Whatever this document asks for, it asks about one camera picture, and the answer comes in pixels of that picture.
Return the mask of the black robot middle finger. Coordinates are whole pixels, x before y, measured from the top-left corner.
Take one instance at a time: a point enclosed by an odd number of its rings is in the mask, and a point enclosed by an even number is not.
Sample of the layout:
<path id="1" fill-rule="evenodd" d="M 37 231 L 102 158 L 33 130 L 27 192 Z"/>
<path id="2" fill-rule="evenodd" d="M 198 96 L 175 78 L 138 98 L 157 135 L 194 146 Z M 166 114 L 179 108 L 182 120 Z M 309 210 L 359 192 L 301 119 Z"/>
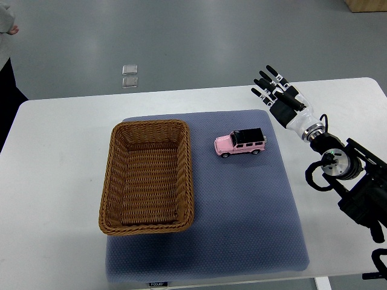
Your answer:
<path id="1" fill-rule="evenodd" d="M 263 72 L 263 71 L 260 71 L 259 72 L 259 74 L 260 74 L 260 76 L 261 76 L 261 78 L 260 79 L 266 79 L 266 80 L 268 80 L 269 82 L 272 82 L 273 80 L 275 80 L 275 78 L 273 77 L 273 76 L 269 76 L 266 72 Z M 276 89 L 275 89 L 275 91 L 281 91 L 281 92 L 284 92 L 281 88 L 279 88 L 279 87 L 277 87 Z"/>

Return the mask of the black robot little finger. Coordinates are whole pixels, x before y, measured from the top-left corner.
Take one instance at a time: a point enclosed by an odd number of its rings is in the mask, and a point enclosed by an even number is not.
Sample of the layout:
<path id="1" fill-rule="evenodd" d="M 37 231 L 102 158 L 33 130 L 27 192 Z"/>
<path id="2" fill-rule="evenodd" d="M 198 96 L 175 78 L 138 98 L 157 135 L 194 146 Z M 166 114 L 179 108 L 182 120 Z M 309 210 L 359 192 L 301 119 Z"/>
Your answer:
<path id="1" fill-rule="evenodd" d="M 273 101 L 267 97 L 266 95 L 262 94 L 255 88 L 251 88 L 251 92 L 254 93 L 266 106 L 271 106 L 273 104 Z"/>

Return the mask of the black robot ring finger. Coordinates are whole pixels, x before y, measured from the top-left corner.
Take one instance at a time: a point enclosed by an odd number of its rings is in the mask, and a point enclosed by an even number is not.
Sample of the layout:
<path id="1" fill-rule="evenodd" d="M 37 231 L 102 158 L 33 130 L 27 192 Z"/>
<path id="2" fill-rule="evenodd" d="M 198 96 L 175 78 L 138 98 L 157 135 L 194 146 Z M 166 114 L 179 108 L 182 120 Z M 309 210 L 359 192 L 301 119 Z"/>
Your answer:
<path id="1" fill-rule="evenodd" d="M 277 87 L 274 84 L 272 84 L 272 82 L 269 82 L 266 79 L 259 79 L 259 80 L 254 79 L 254 83 L 256 85 L 258 85 L 264 91 L 264 93 L 262 93 L 262 94 L 266 95 L 271 100 L 277 99 L 273 93 Z"/>

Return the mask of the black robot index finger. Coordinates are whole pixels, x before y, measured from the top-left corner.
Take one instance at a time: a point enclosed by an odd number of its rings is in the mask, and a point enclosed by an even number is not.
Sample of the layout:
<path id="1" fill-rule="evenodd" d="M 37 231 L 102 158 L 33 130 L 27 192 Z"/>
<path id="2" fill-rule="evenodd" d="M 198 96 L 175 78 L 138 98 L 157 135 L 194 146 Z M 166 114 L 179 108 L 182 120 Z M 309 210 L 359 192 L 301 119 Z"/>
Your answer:
<path id="1" fill-rule="evenodd" d="M 266 69 L 275 78 L 275 80 L 272 81 L 272 84 L 281 88 L 283 91 L 286 91 L 290 87 L 288 80 L 278 73 L 273 67 L 267 65 Z"/>

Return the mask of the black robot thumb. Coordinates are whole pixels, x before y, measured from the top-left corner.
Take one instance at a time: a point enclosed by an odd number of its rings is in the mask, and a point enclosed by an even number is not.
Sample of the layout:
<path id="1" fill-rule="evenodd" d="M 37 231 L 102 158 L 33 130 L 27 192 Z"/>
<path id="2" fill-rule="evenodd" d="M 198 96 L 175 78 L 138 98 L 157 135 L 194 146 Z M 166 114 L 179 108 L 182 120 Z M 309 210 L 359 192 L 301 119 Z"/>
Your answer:
<path id="1" fill-rule="evenodd" d="M 274 95 L 278 100 L 289 106 L 294 111 L 303 111 L 305 109 L 305 105 L 303 103 L 296 100 L 287 92 L 275 91 Z"/>

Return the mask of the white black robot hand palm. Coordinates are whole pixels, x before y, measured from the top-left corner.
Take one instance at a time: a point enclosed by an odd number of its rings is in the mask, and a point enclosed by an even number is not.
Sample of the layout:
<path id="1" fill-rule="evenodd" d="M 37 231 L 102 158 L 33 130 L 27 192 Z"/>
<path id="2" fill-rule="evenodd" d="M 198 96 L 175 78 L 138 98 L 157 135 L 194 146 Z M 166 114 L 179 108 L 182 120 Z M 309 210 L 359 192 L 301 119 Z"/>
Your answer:
<path id="1" fill-rule="evenodd" d="M 310 102 L 293 85 L 284 91 L 305 105 L 303 111 L 294 111 L 280 100 L 272 100 L 269 111 L 276 121 L 284 128 L 294 131 L 302 141 L 311 141 L 321 134 L 321 121 L 313 114 Z"/>

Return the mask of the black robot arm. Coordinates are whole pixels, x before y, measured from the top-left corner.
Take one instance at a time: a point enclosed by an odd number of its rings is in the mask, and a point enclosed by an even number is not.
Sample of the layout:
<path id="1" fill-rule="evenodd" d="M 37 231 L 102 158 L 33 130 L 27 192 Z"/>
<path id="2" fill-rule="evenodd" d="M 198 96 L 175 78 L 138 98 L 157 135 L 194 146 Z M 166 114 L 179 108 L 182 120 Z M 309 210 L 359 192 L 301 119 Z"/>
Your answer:
<path id="1" fill-rule="evenodd" d="M 308 185 L 320 192 L 334 190 L 339 208 L 354 222 L 369 228 L 376 243 L 383 243 L 386 228 L 386 163 L 352 139 L 346 143 L 328 131 L 328 117 L 314 116 L 301 92 L 270 65 L 255 79 L 251 91 L 269 108 L 285 129 L 296 132 L 321 159 L 305 171 Z"/>

